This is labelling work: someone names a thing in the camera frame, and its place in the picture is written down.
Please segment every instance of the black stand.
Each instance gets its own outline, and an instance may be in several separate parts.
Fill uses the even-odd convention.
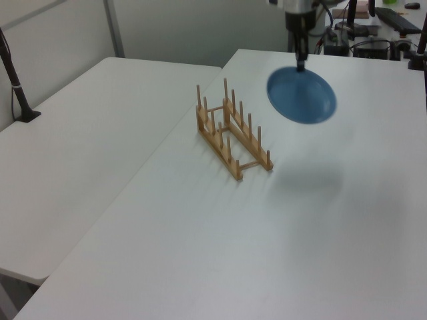
[[[16,120],[20,122],[30,122],[31,120],[40,116],[40,112],[32,110],[28,106],[27,98],[25,98],[24,91],[22,90],[21,83],[19,82],[18,75],[16,74],[15,68],[12,63],[11,54],[6,44],[5,36],[0,29],[0,56],[5,65],[7,75],[12,84],[12,88],[16,94],[19,105],[21,106],[21,116]]]
[[[424,62],[427,60],[425,53],[427,44],[427,14],[424,20],[424,26],[421,32],[420,43],[415,51],[410,51],[410,61],[408,63],[408,69],[411,70],[424,70]]]

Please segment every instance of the wooden peg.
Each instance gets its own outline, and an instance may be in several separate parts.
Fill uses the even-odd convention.
[[[224,146],[224,140],[222,139],[222,124],[218,123],[218,133],[220,134],[220,149]]]
[[[227,154],[228,162],[232,162],[232,148],[230,147],[230,137],[227,137]]]
[[[240,101],[239,103],[239,107],[240,107],[240,127],[243,128],[243,101]]]
[[[207,122],[207,100],[206,100],[206,97],[203,97],[203,104],[205,107],[205,117],[206,117],[205,122]]]
[[[226,101],[228,100],[227,78],[224,78],[224,91],[226,92]]]
[[[248,113],[249,140],[252,140],[252,115]]]
[[[212,135],[215,135],[216,129],[215,129],[215,116],[214,111],[211,111],[211,122],[212,122]]]
[[[234,96],[234,89],[232,89],[232,99],[233,99],[233,115],[236,114],[236,97]]]
[[[236,160],[236,173],[237,173],[237,176],[240,175],[240,162],[239,162],[239,160]]]
[[[258,151],[261,150],[261,126],[258,126]]]
[[[200,86],[197,85],[197,105],[201,106],[201,99],[200,99]]]

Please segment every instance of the black pole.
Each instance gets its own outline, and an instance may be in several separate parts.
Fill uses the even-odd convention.
[[[5,36],[0,28],[0,56],[5,65],[7,75],[12,84],[12,88],[16,94],[19,105],[21,106],[21,116],[17,118],[17,121],[21,122],[30,122],[34,118],[37,118],[41,113],[38,111],[32,110],[25,98],[24,91],[22,90],[21,83],[19,82],[18,75],[16,74],[15,68],[12,63],[11,54],[8,50]]]

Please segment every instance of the wooden dowel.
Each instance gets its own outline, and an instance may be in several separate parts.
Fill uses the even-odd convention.
[[[232,162],[232,148],[230,147],[230,137],[227,137],[228,162]]]
[[[227,78],[224,78],[224,91],[226,92],[226,101],[228,100]]]
[[[203,97],[203,104],[205,107],[205,117],[206,117],[205,122],[207,122],[207,100],[206,100],[206,97]]]
[[[245,163],[244,165],[241,165],[240,169],[244,170],[244,169],[247,169],[247,168],[250,168],[250,167],[255,167],[256,165],[259,165],[259,164],[260,163],[258,161],[252,161],[252,162],[249,162],[249,163]]]
[[[222,124],[218,123],[218,133],[220,134],[220,149],[224,146],[224,140],[222,139]]]
[[[252,115],[248,114],[249,140],[252,140]]]
[[[236,160],[236,173],[239,176],[240,175],[240,163],[239,160]]]
[[[197,85],[197,105],[201,106],[201,99],[200,99],[200,86]]]
[[[261,150],[261,126],[258,127],[258,151]]]
[[[211,121],[212,121],[212,135],[215,135],[216,129],[215,129],[215,116],[214,112],[211,111]]]
[[[233,99],[233,115],[236,114],[236,97],[234,96],[234,89],[232,89],[232,99]]]
[[[243,102],[240,101],[240,127],[243,128]]]

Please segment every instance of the black cable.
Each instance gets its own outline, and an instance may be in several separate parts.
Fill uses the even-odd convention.
[[[360,46],[360,45],[366,45],[366,44],[368,44],[368,43],[375,43],[375,42],[387,42],[387,43],[391,43],[391,41],[389,41],[389,40],[385,40],[385,39],[377,39],[377,40],[367,40],[367,41],[362,41],[362,42],[359,42],[359,43],[357,43],[357,44],[355,44],[355,45],[352,45],[350,48],[348,48],[349,50],[351,50],[351,49],[353,49],[353,48],[355,48],[355,47],[358,47],[358,46]]]
[[[328,14],[328,16],[329,16],[329,19],[330,19],[330,26],[329,26],[329,28],[332,28],[332,26],[334,25],[334,19],[332,18],[332,14],[331,14],[331,11],[329,10],[329,8],[328,8],[328,6],[324,3],[324,1],[323,0],[319,0],[319,2],[320,2],[320,4],[322,5],[322,7],[323,7],[323,9],[326,11],[326,13]],[[317,38],[317,37],[323,37],[324,35],[325,35],[325,32],[326,31],[323,31],[323,33],[320,33],[320,34],[318,34],[318,35],[314,35],[314,34],[312,34],[312,33],[310,33],[310,32],[307,32],[307,34],[310,36],[310,37],[315,37],[315,38]]]
[[[7,40],[6,40],[5,35],[3,33],[1,34],[1,38],[3,39],[3,41],[6,44],[7,53],[9,54],[9,56],[11,56],[11,50],[9,48],[9,44],[7,43]]]
[[[322,5],[322,7],[325,9],[326,13],[329,15],[329,20],[331,21],[330,27],[332,28],[332,26],[334,25],[334,19],[332,18],[331,11],[329,10],[328,6],[325,4],[323,0],[319,0],[319,2]]]
[[[7,54],[11,57],[11,49],[9,48],[9,44],[7,43],[7,40],[5,38],[5,35],[2,33],[1,38],[3,39],[4,43],[6,44]],[[13,100],[14,100],[14,94],[13,94],[13,87],[11,88],[11,111],[12,111],[12,119],[16,121],[15,118],[15,112],[13,110]]]
[[[11,100],[12,100],[12,118],[13,118],[13,120],[14,121],[16,121],[16,118],[15,118],[15,112],[13,111],[13,88],[11,88],[11,90],[12,90],[12,98],[11,98]]]

